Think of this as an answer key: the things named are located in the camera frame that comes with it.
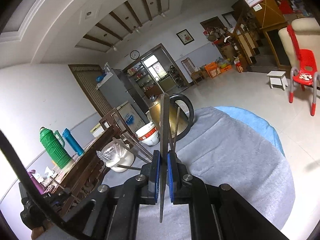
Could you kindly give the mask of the dark chopstick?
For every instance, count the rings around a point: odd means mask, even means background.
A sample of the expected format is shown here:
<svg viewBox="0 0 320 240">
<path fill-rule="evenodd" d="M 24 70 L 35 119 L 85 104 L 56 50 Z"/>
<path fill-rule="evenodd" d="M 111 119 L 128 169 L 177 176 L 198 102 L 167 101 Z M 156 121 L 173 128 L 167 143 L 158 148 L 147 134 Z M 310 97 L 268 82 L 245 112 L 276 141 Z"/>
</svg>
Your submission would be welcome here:
<svg viewBox="0 0 320 240">
<path fill-rule="evenodd" d="M 178 132 L 178 124 L 179 124 L 179 117 L 180 117 L 181 108 L 178 106 L 177 108 L 177 115 L 176 115 L 176 126 L 175 126 L 175 133 L 174 133 L 174 142 L 173 142 L 173 151 L 175 152 L 176 148 L 176 140 L 177 140 L 177 132 Z"/>
<path fill-rule="evenodd" d="M 119 168 L 125 168 L 127 170 L 136 170 L 136 171 L 140 171 L 141 168 L 138 168 L 138 167 L 132 167 L 132 166 L 126 166 L 126 165 L 119 165 L 117 164 L 117 167 Z"/>
<path fill-rule="evenodd" d="M 146 156 L 149 160 L 152 160 L 153 155 L 145 148 L 143 147 L 137 139 L 135 139 L 129 132 L 124 132 L 121 136 L 122 139 L 128 140 L 133 146 L 138 148 L 140 152 Z"/>
<path fill-rule="evenodd" d="M 162 157 L 161 161 L 161 174 L 160 174 L 160 210 L 159 210 L 159 222 L 163 222 L 164 212 L 164 198 L 165 189 L 167 184 L 167 154 L 168 154 L 168 143 L 171 138 L 170 124 L 169 124 L 169 103 L 170 98 L 167 93 L 161 95 L 161 119 L 160 119 L 160 154 Z"/>
</svg>

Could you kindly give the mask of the dark carved wooden bench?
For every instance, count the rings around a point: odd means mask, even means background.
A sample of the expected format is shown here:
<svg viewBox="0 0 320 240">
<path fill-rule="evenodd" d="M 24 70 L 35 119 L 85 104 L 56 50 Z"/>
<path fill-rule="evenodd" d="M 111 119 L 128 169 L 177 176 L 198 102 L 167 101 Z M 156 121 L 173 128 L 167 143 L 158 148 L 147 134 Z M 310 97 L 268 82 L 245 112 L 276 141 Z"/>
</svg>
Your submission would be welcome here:
<svg viewBox="0 0 320 240">
<path fill-rule="evenodd" d="M 47 192 L 61 193 L 70 189 L 71 195 L 62 202 L 57 213 L 62 217 L 80 200 L 91 193 L 101 182 L 104 175 L 110 170 L 97 156 L 97 151 L 103 149 L 114 137 L 119 138 L 120 129 L 109 127 L 85 147 L 82 156 L 76 156 L 72 166 L 66 171 L 60 171 L 57 176 L 49 178 Z"/>
</svg>

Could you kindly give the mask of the grey table cloth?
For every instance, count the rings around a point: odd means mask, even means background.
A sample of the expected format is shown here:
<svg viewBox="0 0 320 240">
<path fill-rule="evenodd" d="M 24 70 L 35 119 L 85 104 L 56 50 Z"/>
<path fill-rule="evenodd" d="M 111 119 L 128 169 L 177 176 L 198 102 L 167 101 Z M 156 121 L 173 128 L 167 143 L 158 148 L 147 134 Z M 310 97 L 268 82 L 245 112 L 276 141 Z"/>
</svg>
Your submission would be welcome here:
<svg viewBox="0 0 320 240">
<path fill-rule="evenodd" d="M 291 169 L 255 130 L 215 107 L 197 109 L 176 153 L 193 176 L 213 186 L 231 185 L 276 228 L 283 228 L 295 201 Z"/>
</svg>

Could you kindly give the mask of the green thermos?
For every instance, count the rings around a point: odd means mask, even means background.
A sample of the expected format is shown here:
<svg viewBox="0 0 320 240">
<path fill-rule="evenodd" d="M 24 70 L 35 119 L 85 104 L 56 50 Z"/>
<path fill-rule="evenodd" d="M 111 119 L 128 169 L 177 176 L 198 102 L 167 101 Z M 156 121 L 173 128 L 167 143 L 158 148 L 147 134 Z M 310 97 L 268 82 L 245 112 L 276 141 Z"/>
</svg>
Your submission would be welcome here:
<svg viewBox="0 0 320 240">
<path fill-rule="evenodd" d="M 65 168 L 71 161 L 72 158 L 65 150 L 65 142 L 58 130 L 53 132 L 51 129 L 41 127 L 40 142 L 60 169 Z"/>
</svg>

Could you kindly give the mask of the white red bowl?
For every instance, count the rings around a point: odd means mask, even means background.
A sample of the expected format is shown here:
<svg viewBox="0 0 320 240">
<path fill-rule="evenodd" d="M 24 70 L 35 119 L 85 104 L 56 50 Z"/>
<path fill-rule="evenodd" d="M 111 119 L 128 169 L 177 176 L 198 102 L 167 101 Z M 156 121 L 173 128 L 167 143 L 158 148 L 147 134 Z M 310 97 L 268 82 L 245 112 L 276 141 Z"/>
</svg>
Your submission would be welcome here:
<svg viewBox="0 0 320 240">
<path fill-rule="evenodd" d="M 155 146 L 160 141 L 159 131 L 153 122 L 149 122 L 135 132 L 137 138 L 148 146 Z"/>
</svg>

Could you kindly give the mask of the blue thermos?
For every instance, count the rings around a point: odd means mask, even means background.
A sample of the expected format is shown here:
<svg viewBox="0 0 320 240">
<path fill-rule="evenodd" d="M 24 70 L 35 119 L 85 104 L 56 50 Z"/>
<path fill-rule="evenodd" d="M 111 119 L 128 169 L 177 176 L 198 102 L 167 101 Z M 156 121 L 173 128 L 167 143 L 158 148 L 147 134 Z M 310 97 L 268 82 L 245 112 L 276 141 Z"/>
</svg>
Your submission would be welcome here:
<svg viewBox="0 0 320 240">
<path fill-rule="evenodd" d="M 78 155 L 82 156 L 84 154 L 84 149 L 80 146 L 80 144 L 76 141 L 76 139 L 72 136 L 69 129 L 65 128 L 62 133 L 63 138 L 68 142 L 73 151 Z"/>
</svg>

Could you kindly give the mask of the white chest freezer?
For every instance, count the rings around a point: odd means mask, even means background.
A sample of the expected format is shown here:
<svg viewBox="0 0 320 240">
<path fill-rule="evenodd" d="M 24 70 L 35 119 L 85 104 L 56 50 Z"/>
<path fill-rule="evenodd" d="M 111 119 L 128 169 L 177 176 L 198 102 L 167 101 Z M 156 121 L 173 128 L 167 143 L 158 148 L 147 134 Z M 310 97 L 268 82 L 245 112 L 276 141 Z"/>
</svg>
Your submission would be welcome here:
<svg viewBox="0 0 320 240">
<path fill-rule="evenodd" d="M 127 126 L 131 129 L 132 133 L 135 133 L 145 125 L 143 119 L 139 116 L 139 114 L 128 101 L 118 106 L 117 111 L 119 112 Z"/>
</svg>

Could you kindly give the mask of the golden electric kettle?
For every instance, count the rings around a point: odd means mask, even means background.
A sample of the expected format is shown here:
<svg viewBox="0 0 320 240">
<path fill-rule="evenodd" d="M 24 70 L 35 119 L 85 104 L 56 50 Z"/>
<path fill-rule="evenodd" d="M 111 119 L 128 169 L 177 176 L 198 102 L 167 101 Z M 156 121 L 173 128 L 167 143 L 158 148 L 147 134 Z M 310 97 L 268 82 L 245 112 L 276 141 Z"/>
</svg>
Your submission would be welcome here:
<svg viewBox="0 0 320 240">
<path fill-rule="evenodd" d="M 183 110 L 180 111 L 179 124 L 178 124 L 178 132 L 177 132 L 177 141 L 181 140 L 185 137 L 190 131 L 193 122 L 194 122 L 194 108 L 191 101 L 181 93 L 175 93 L 169 96 L 170 105 L 169 105 L 169 124 L 171 129 L 171 134 L 174 136 L 175 126 L 176 126 L 176 115 L 178 104 L 177 101 L 183 102 L 189 111 L 187 115 Z M 149 113 L 151 116 L 151 120 L 155 124 L 157 129 L 160 129 L 160 119 L 161 119 L 161 96 L 160 95 L 152 95 L 150 99 L 147 101 L 147 105 L 149 107 Z"/>
</svg>

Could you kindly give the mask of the grey refrigerator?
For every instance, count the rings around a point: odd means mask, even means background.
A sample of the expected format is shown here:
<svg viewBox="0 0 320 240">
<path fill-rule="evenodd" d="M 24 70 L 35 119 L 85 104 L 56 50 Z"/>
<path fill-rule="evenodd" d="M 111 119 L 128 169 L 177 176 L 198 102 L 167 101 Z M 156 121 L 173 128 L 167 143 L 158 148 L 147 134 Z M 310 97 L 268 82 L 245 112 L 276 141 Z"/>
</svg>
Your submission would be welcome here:
<svg viewBox="0 0 320 240">
<path fill-rule="evenodd" d="M 108 63 L 105 63 L 103 71 L 104 78 L 97 83 L 96 89 L 102 92 L 110 106 L 116 108 L 127 101 L 147 124 L 148 106 L 143 100 L 142 92 L 134 86 L 133 81 L 121 70 L 111 68 Z"/>
</svg>

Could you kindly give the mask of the wooden chair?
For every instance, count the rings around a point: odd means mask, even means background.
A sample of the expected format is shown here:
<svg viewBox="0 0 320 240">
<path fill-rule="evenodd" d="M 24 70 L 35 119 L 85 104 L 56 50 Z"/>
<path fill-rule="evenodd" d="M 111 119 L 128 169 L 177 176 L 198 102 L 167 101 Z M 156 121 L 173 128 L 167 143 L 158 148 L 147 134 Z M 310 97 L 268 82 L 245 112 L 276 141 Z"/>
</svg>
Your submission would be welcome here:
<svg viewBox="0 0 320 240">
<path fill-rule="evenodd" d="M 193 64 L 193 62 L 191 61 L 191 59 L 189 59 L 188 57 L 184 60 L 181 61 L 182 66 L 185 68 L 185 70 L 188 72 L 189 76 L 191 77 L 193 83 L 195 83 L 195 85 L 199 85 L 198 84 L 198 80 L 204 79 L 204 75 L 202 74 L 202 71 L 199 68 L 196 68 L 195 65 Z"/>
</svg>

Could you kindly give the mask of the white small stool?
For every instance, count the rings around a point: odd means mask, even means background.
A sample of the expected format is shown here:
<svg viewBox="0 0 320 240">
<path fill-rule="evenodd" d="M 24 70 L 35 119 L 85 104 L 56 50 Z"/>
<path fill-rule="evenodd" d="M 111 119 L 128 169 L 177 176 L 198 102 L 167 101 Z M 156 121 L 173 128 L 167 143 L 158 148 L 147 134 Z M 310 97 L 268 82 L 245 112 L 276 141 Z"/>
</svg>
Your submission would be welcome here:
<svg viewBox="0 0 320 240">
<path fill-rule="evenodd" d="M 283 90 L 288 87 L 287 78 L 286 78 L 286 72 L 284 71 L 270 71 L 267 74 L 267 77 L 269 78 L 270 82 L 270 88 L 272 89 L 274 86 L 279 86 Z"/>
</svg>

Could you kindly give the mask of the red plastic chair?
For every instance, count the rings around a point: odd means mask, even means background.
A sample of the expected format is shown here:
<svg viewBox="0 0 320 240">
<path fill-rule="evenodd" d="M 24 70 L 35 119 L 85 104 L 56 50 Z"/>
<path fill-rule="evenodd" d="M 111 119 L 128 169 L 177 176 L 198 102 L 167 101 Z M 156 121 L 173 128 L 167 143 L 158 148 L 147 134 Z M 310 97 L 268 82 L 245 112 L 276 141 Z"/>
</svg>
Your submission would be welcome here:
<svg viewBox="0 0 320 240">
<path fill-rule="evenodd" d="M 305 86 L 312 86 L 313 98 L 310 114 L 311 116 L 314 116 L 316 112 L 317 101 L 317 80 L 319 80 L 319 72 L 317 69 L 316 59 L 311 50 L 300 49 L 292 25 L 287 26 L 287 32 L 293 43 L 293 48 L 298 60 L 298 68 L 292 67 L 290 71 L 289 103 L 293 103 L 294 83 L 300 84 L 303 91 L 305 90 Z"/>
</svg>

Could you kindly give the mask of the framed picture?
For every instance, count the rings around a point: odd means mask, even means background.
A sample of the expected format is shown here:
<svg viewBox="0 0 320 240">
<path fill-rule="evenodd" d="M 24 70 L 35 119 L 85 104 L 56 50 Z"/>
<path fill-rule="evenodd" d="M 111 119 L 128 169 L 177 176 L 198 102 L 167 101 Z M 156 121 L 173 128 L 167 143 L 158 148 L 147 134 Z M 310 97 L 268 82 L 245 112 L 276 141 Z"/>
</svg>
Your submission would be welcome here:
<svg viewBox="0 0 320 240">
<path fill-rule="evenodd" d="M 183 43 L 183 45 L 187 45 L 194 41 L 194 38 L 189 33 L 189 31 L 187 31 L 187 29 L 184 29 L 178 32 L 176 35 L 180 39 L 180 41 Z"/>
</svg>

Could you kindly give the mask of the beige sofa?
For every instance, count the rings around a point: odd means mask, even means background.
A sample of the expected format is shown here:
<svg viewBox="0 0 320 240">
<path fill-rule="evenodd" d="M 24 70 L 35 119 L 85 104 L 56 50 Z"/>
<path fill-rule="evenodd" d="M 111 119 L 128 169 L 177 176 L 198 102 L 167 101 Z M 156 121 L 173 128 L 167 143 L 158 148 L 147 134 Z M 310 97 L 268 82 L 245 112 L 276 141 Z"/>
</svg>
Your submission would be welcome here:
<svg viewBox="0 0 320 240">
<path fill-rule="evenodd" d="M 315 18 L 298 18 L 292 21 L 292 28 L 295 32 L 300 49 L 311 50 L 315 56 L 317 69 L 320 64 L 320 26 Z M 289 58 L 291 67 L 299 67 L 299 62 L 293 47 L 293 43 L 286 28 L 280 29 L 278 35 L 283 44 L 285 53 Z"/>
</svg>

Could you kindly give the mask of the round wall clock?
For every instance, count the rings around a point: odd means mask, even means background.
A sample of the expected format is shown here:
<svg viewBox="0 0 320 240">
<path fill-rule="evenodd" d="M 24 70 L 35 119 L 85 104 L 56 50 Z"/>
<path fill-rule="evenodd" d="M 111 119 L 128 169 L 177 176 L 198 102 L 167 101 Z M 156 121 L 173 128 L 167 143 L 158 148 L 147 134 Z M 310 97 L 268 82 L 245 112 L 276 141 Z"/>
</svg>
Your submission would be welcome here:
<svg viewBox="0 0 320 240">
<path fill-rule="evenodd" d="M 130 53 L 130 58 L 131 58 L 132 60 L 136 60 L 136 59 L 138 59 L 139 57 L 140 57 L 140 52 L 139 52 L 139 51 L 137 51 L 137 50 L 131 51 L 131 53 Z"/>
</svg>

